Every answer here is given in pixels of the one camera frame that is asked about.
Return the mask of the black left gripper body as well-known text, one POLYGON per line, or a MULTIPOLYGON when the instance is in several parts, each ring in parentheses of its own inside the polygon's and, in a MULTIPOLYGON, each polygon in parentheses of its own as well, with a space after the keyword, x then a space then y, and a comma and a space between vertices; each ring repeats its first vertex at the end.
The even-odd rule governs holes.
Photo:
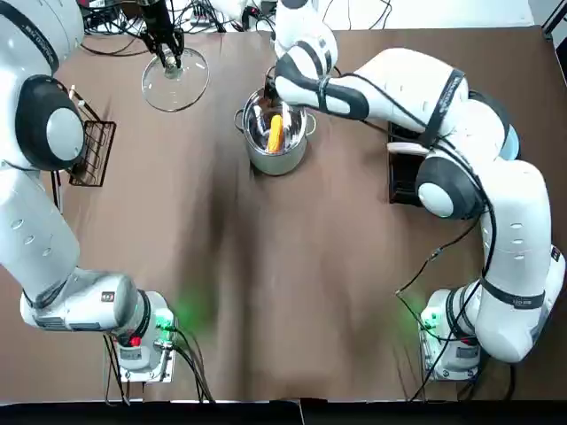
POLYGON ((175 27, 165 0, 140 0, 145 29, 140 36, 145 43, 174 43, 175 27))

